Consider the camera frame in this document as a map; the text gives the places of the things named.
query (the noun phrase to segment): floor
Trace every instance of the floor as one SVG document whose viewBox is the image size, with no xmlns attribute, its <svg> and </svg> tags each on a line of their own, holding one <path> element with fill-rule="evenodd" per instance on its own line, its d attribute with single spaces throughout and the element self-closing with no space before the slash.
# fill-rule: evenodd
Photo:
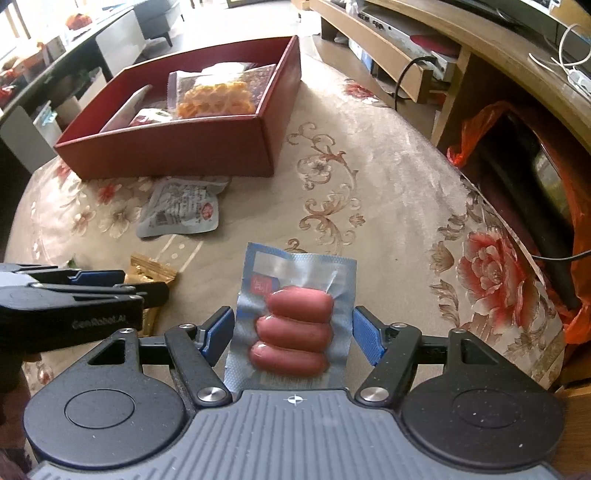
<svg viewBox="0 0 591 480">
<path fill-rule="evenodd" d="M 346 46 L 320 38 L 320 16 L 315 12 L 302 12 L 300 20 L 289 0 L 231 9 L 222 0 L 203 0 L 203 5 L 196 0 L 195 9 L 191 8 L 189 0 L 181 0 L 181 6 L 184 21 L 179 19 L 170 33 L 173 47 L 170 48 L 163 38 L 151 40 L 144 50 L 147 58 L 234 41 L 298 35 L 303 53 L 323 60 L 376 93 L 388 105 L 393 105 L 392 97 L 381 89 Z M 434 118 L 431 106 L 409 101 L 400 104 L 399 111 L 423 135 L 430 136 Z M 9 180 L 10 175 L 0 180 L 0 188 L 11 192 L 9 201 L 0 209 L 0 261 L 4 259 L 12 217 L 24 189 L 24 185 L 16 186 Z"/>
</svg>

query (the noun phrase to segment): flower pattern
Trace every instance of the flower pattern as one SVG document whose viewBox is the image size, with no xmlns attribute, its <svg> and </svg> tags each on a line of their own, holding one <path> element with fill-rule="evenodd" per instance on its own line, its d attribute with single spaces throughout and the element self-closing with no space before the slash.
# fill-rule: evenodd
<svg viewBox="0 0 591 480">
<path fill-rule="evenodd" d="M 539 296 L 507 235 L 499 229 L 471 232 L 463 247 L 457 277 L 473 311 L 488 315 L 494 333 L 511 325 L 528 327 Z"/>
<path fill-rule="evenodd" d="M 115 197 L 117 191 L 121 188 L 121 184 L 108 183 L 107 185 L 99 188 L 97 192 L 97 205 L 108 205 L 111 200 Z"/>
<path fill-rule="evenodd" d="M 141 211 L 141 207 L 133 205 L 132 201 L 117 200 L 112 203 L 109 215 L 101 220 L 99 230 L 108 231 L 111 237 L 119 238 L 130 224 L 138 221 Z"/>
<path fill-rule="evenodd" d="M 455 262 L 452 253 L 446 248 L 443 241 L 433 244 L 429 253 L 431 254 L 430 268 L 435 271 L 435 275 L 449 270 Z"/>
<path fill-rule="evenodd" d="M 429 288 L 441 318 L 494 346 L 548 387 L 564 351 L 556 308 L 519 254 L 524 248 L 519 240 L 471 184 L 463 183 L 466 213 L 451 215 L 437 229 L 443 239 L 428 251 L 430 269 L 439 277 Z"/>
<path fill-rule="evenodd" d="M 344 81 L 343 94 L 359 102 L 368 103 L 378 107 L 388 107 L 388 105 L 376 97 L 371 90 L 368 90 L 353 79 L 346 79 Z"/>
<path fill-rule="evenodd" d="M 72 233 L 84 235 L 90 222 L 96 216 L 96 212 L 90 209 L 89 205 L 80 212 L 74 215 L 74 225 L 72 226 Z"/>
<path fill-rule="evenodd" d="M 308 122 L 300 125 L 296 133 L 287 135 L 288 144 L 299 145 L 300 142 L 305 142 L 313 152 L 299 159 L 295 169 L 303 182 L 304 190 L 312 191 L 318 186 L 329 184 L 331 180 L 335 186 L 326 193 L 326 200 L 319 202 L 315 198 L 309 198 L 305 201 L 304 210 L 307 215 L 300 220 L 299 227 L 303 231 L 314 227 L 314 231 L 318 233 L 318 245 L 327 245 L 328 254 L 340 255 L 343 247 L 355 240 L 355 231 L 352 228 L 342 231 L 333 215 L 348 209 L 357 211 L 361 208 L 361 201 L 356 197 L 358 171 L 349 167 L 344 159 L 344 151 L 333 152 L 332 147 L 336 145 L 334 138 L 316 133 L 315 130 L 316 125 Z M 337 175 L 342 175 L 345 180 L 334 180 Z M 355 228 L 364 223 L 365 219 L 359 213 L 349 217 L 349 224 Z M 288 252 L 305 252 L 299 248 L 300 240 L 297 238 L 290 239 L 287 244 Z"/>
<path fill-rule="evenodd" d="M 351 215 L 349 217 L 349 223 L 357 227 L 363 225 L 365 223 L 365 219 L 363 218 L 363 215 L 356 213 L 355 215 Z"/>
<path fill-rule="evenodd" d="M 70 173 L 72 173 L 72 169 L 60 158 L 56 165 L 56 169 L 53 171 L 53 177 L 57 178 L 60 189 L 64 186 Z"/>
</svg>

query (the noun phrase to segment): black cable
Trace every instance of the black cable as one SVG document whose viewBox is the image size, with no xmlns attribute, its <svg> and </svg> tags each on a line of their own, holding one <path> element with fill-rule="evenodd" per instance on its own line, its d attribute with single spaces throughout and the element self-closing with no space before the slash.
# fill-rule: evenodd
<svg viewBox="0 0 591 480">
<path fill-rule="evenodd" d="M 406 72 L 408 72 L 410 67 L 412 67 L 415 63 L 418 63 L 420 61 L 430 61 L 431 63 L 434 63 L 437 61 L 437 59 L 432 55 L 428 57 L 417 57 L 416 59 L 412 59 L 411 61 L 409 61 L 408 64 L 404 67 L 402 73 L 400 74 L 400 77 L 398 78 L 398 81 L 396 82 L 396 88 L 394 89 L 394 111 L 396 112 L 398 112 L 398 92 L 400 91 L 400 84 L 402 83 L 402 79 L 404 78 Z"/>
<path fill-rule="evenodd" d="M 549 258 L 549 257 L 538 257 L 538 255 L 532 255 L 531 258 L 535 260 L 542 260 L 544 262 L 574 262 L 575 260 L 581 260 L 582 258 L 588 257 L 591 255 L 591 250 L 587 250 L 586 252 L 581 252 L 577 255 L 573 255 L 572 257 L 564 257 L 564 258 Z"/>
<path fill-rule="evenodd" d="M 410 67 L 412 67 L 415 63 L 420 61 L 430 61 L 431 63 L 435 63 L 437 59 L 434 56 L 425 56 L 425 57 L 417 57 L 412 59 L 408 62 L 408 64 L 404 67 L 402 72 L 400 73 L 400 77 L 396 82 L 396 88 L 394 89 L 394 110 L 398 111 L 398 92 L 400 91 L 400 84 L 402 83 L 402 79 L 409 71 Z M 575 260 L 581 260 L 582 258 L 588 257 L 591 255 L 591 250 L 587 250 L 586 252 L 581 252 L 577 255 L 573 255 L 572 257 L 564 257 L 564 258 L 550 258 L 550 257 L 539 257 L 538 255 L 532 255 L 531 257 L 535 260 L 542 260 L 544 262 L 574 262 Z"/>
</svg>

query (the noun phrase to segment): vacuum-packed sausage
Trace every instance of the vacuum-packed sausage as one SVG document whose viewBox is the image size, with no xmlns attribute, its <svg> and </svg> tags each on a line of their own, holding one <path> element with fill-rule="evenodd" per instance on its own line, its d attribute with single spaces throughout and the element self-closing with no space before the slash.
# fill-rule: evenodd
<svg viewBox="0 0 591 480">
<path fill-rule="evenodd" d="M 333 298 L 322 290 L 287 287 L 267 295 L 267 307 L 280 317 L 311 323 L 329 323 Z"/>
<path fill-rule="evenodd" d="M 289 350 L 261 341 L 251 348 L 250 359 L 259 370 L 290 377 L 316 377 L 328 368 L 323 353 Z"/>
<path fill-rule="evenodd" d="M 259 318 L 255 328 L 263 342 L 306 352 L 324 352 L 333 336 L 328 323 L 299 322 L 274 314 Z"/>
</svg>

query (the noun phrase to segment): round table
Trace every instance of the round table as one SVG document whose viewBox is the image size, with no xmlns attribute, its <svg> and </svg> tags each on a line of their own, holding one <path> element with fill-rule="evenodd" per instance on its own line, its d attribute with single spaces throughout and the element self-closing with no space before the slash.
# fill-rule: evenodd
<svg viewBox="0 0 591 480">
<path fill-rule="evenodd" d="M 156 181 L 81 183 L 56 158 L 31 178 L 6 261 L 74 258 L 85 269 L 126 269 L 140 253 L 169 265 L 179 274 L 155 326 L 160 334 L 235 307 L 249 241 L 342 255 L 358 261 L 356 304 L 384 323 L 439 336 L 469 329 L 544 386 L 560 372 L 561 322 L 520 242 L 425 138 L 317 60 L 302 57 L 275 176 L 232 178 L 219 196 L 217 230 L 140 240 L 135 227 Z M 29 364 L 32 390 L 89 348 L 45 353 Z M 358 387 L 370 369 L 352 342 L 346 386 Z M 438 371 L 420 369 L 417 381 Z"/>
</svg>

